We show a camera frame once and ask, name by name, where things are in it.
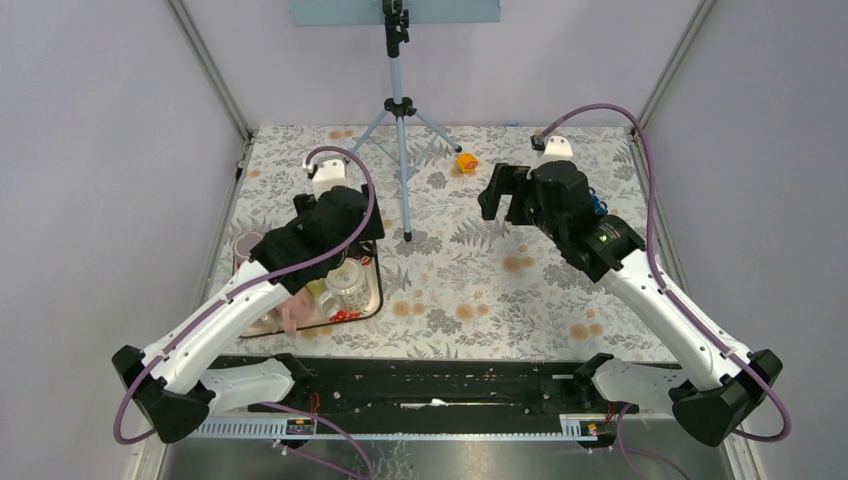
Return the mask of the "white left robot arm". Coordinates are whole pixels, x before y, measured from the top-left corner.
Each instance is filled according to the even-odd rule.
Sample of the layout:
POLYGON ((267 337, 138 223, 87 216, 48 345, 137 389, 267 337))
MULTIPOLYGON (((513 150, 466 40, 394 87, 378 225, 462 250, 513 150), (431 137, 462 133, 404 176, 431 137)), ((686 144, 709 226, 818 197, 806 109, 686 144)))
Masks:
POLYGON ((282 227, 265 233, 229 283, 179 326, 143 349, 126 345, 112 357, 125 386, 113 421, 122 445, 146 439, 121 431, 135 405, 164 443, 192 433, 209 416, 265 402, 296 411, 310 385, 281 360, 213 368, 224 348, 248 326, 340 264, 350 248, 382 237, 371 232, 377 197, 371 182, 358 190, 334 186, 282 227))

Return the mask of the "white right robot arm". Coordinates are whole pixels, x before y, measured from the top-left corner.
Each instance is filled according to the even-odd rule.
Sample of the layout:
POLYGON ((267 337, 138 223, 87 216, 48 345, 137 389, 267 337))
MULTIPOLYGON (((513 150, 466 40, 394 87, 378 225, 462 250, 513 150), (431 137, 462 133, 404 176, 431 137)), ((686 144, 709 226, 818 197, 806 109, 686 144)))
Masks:
POLYGON ((573 386, 579 407, 597 412, 611 401, 670 414, 694 439, 716 447, 766 399, 781 359, 751 350, 710 320, 659 269, 633 228, 600 213, 587 176, 572 162, 496 164, 478 197, 483 219, 495 218, 504 195, 511 198, 507 222, 538 228, 568 265, 634 312, 679 365, 660 369, 598 354, 573 386))

